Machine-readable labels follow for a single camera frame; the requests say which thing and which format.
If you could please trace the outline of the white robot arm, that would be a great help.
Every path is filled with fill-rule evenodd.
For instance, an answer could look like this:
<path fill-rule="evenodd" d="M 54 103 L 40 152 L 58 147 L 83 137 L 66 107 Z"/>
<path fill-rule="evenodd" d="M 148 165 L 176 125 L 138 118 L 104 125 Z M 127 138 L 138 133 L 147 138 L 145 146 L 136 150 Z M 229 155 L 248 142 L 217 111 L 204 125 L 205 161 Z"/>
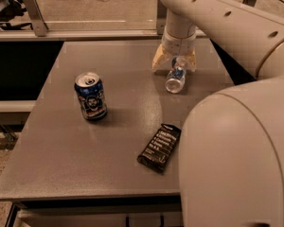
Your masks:
<path fill-rule="evenodd" d="M 284 18 L 232 0 L 161 0 L 163 47 L 197 26 L 255 81 L 221 90 L 186 118 L 179 146 L 185 227 L 284 227 Z"/>

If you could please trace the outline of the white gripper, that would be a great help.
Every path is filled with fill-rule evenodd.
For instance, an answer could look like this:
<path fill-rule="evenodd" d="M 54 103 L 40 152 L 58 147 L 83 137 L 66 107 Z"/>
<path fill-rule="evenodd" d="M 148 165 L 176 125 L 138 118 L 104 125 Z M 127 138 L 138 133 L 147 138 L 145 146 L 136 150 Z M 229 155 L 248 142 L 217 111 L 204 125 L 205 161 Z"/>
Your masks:
<path fill-rule="evenodd" d="M 196 56 L 193 50 L 195 39 L 196 34 L 186 38 L 176 38 L 164 30 L 162 42 L 158 46 L 152 60 L 152 71 L 156 72 L 162 64 L 169 60 L 169 55 L 171 55 L 175 57 L 185 56 L 186 69 L 194 72 L 196 70 Z"/>

